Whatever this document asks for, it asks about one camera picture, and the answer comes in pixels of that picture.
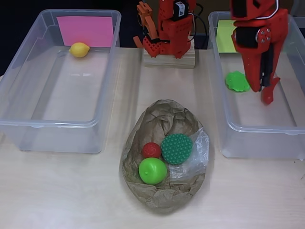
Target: table surface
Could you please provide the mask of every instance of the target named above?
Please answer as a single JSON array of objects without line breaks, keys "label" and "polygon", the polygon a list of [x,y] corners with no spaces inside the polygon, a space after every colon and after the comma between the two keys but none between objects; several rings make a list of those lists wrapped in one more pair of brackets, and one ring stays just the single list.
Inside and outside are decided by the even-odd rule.
[{"label": "table surface", "polygon": [[[213,61],[212,52],[202,50],[194,70],[144,68],[140,50],[120,48],[110,130],[100,154],[22,152],[0,135],[0,228],[303,229],[305,162],[228,159],[219,151]],[[168,215],[144,207],[119,170],[129,132],[158,99],[187,107],[211,139],[203,186]]]}]

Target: dark green spiky ball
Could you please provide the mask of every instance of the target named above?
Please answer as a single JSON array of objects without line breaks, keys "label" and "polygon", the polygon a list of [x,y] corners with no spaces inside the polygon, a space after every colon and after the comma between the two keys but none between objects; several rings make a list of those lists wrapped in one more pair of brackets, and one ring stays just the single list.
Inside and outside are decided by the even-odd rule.
[{"label": "dark green spiky ball", "polygon": [[192,152],[193,143],[184,134],[168,135],[161,144],[162,157],[171,165],[179,165],[186,161]]}]

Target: paper bag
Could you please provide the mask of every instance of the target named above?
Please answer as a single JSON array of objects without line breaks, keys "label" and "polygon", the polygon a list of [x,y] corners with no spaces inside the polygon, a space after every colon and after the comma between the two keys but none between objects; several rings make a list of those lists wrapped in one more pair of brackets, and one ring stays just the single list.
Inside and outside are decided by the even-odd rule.
[{"label": "paper bag", "polygon": [[205,173],[185,180],[170,180],[168,174],[157,185],[142,182],[138,168],[144,160],[141,155],[143,146],[148,142],[161,145],[170,134],[183,133],[191,136],[202,124],[186,108],[173,100],[159,100],[148,107],[130,133],[122,154],[122,172],[131,192],[149,208],[161,213],[172,212],[185,205],[201,187]]}]

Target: small red ball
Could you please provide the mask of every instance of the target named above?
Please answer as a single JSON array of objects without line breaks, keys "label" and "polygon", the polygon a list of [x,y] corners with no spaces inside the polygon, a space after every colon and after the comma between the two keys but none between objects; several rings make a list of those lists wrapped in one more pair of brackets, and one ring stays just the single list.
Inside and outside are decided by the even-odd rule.
[{"label": "small red ball", "polygon": [[161,148],[155,142],[146,143],[142,149],[142,154],[145,158],[155,157],[159,158],[161,156]]}]

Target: yellow-green sticky note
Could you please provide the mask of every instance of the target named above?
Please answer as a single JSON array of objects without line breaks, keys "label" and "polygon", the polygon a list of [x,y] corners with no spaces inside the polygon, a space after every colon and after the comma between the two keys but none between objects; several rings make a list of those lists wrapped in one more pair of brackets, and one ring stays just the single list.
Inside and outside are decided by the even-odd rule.
[{"label": "yellow-green sticky note", "polygon": [[219,53],[229,52],[235,53],[235,47],[231,38],[235,26],[232,20],[220,20],[218,21],[216,42]]}]

